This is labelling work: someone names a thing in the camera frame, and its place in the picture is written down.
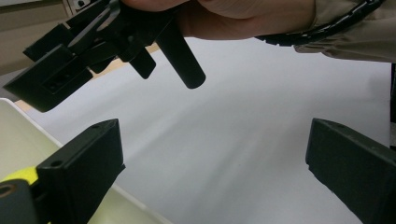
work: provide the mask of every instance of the table surface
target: table surface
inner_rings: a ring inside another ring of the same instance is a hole
[[[122,66],[47,113],[62,143],[119,119],[117,183],[175,224],[360,221],[304,163],[312,118],[389,145],[390,66],[341,61],[249,39],[189,44],[207,79],[188,90],[160,51],[143,80]]]

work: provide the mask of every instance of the black bracelet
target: black bracelet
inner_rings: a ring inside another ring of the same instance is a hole
[[[362,21],[370,13],[378,9],[385,0],[364,0],[341,18],[321,25],[313,30],[296,34],[259,35],[256,38],[268,44],[279,46],[305,45],[335,35],[346,28]]]

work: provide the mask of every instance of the yellow ball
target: yellow ball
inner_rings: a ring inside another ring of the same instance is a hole
[[[35,181],[37,181],[38,176],[37,172],[35,171],[35,167],[31,166],[7,175],[6,178],[3,179],[3,181],[11,179],[25,179],[27,180],[27,182],[29,182],[29,185],[31,185],[35,183]]]

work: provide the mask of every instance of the human hand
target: human hand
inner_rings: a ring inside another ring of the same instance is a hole
[[[184,36],[244,39],[303,31],[315,18],[315,0],[122,0],[162,11],[183,4],[177,15]]]

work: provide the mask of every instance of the plastic container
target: plastic container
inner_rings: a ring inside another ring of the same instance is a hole
[[[0,179],[28,166],[37,166],[61,144],[8,99],[0,98]],[[114,185],[91,224],[171,224]]]

